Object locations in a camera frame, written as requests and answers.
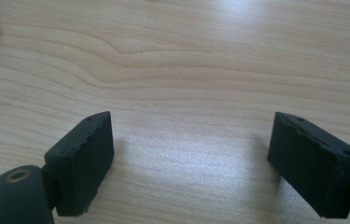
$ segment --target black rubber block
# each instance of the black rubber block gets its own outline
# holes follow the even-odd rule
[[[306,119],[277,112],[268,161],[321,216],[350,211],[350,146]]]
[[[61,217],[88,211],[114,156],[110,112],[82,120],[45,155],[49,176],[56,178],[61,199],[56,210]]]

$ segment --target black plastic part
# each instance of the black plastic part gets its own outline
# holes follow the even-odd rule
[[[114,156],[110,112],[82,120],[45,155],[47,174],[58,180],[59,216],[88,211]]]
[[[277,112],[268,161],[321,216],[350,211],[350,146],[313,123]]]
[[[0,175],[0,223],[53,223],[40,168],[27,165]]]
[[[58,180],[48,174],[46,165],[41,168],[41,172],[43,174],[44,186],[49,202],[49,210],[52,211],[61,200],[61,190]]]

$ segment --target screw hole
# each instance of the screw hole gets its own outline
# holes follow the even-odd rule
[[[9,183],[15,183],[25,179],[26,177],[29,176],[29,174],[30,174],[30,171],[28,170],[15,171],[14,173],[7,176],[6,181]]]
[[[343,152],[343,154],[350,156],[350,151],[345,150],[345,151]]]

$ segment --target round hole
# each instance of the round hole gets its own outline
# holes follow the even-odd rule
[[[29,174],[30,174],[30,171],[28,170],[15,171],[12,174],[7,176],[6,181],[10,183],[15,183],[25,179],[26,177],[28,177]]]
[[[345,150],[345,151],[343,152],[343,154],[350,156],[350,151]]]

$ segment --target wooden desk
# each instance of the wooden desk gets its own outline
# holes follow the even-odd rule
[[[275,111],[350,144],[350,0],[1,0],[0,174],[106,110],[113,166],[56,223],[350,223],[266,161]]]

